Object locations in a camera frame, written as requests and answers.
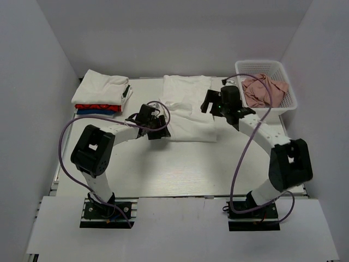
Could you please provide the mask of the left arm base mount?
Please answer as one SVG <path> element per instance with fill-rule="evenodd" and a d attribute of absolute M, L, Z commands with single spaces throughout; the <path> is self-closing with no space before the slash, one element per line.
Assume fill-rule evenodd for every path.
<path fill-rule="evenodd" d="M 88 194 L 84 200 L 80 228 L 131 229 L 137 215 L 137 199 L 115 199 L 113 206 L 98 202 Z"/>

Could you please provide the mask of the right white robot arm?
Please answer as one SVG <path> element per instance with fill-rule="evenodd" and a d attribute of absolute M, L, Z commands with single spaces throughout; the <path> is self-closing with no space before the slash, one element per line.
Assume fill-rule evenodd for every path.
<path fill-rule="evenodd" d="M 254 141 L 269 155 L 268 178 L 246 195 L 246 209 L 240 213 L 260 217 L 266 206 L 287 190 L 312 180 L 307 143 L 278 133 L 253 109 L 244 107 L 238 87 L 224 86 L 219 91 L 207 91 L 201 111 L 225 118 L 229 125 L 249 137 L 249 144 Z"/>

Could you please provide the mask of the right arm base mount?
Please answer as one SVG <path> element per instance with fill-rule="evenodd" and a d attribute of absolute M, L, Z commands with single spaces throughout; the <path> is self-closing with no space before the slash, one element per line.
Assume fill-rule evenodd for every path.
<path fill-rule="evenodd" d="M 256 211 L 235 213 L 227 201 L 222 211 L 227 214 L 230 232 L 280 231 L 276 204 L 272 203 Z"/>

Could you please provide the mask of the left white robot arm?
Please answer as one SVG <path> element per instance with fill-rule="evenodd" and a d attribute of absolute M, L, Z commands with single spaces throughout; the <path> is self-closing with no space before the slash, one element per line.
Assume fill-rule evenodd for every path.
<path fill-rule="evenodd" d="M 167 126 L 171 115 L 166 107 L 164 113 L 151 103 L 143 104 L 138 113 L 134 113 L 123 122 L 114 121 L 107 127 L 87 125 L 77 144 L 70 161 L 84 176 L 88 190 L 97 201 L 97 212 L 104 218 L 115 212 L 115 195 L 111 190 L 105 171 L 109 165 L 113 148 L 129 140 L 148 136 L 149 140 L 169 138 Z"/>

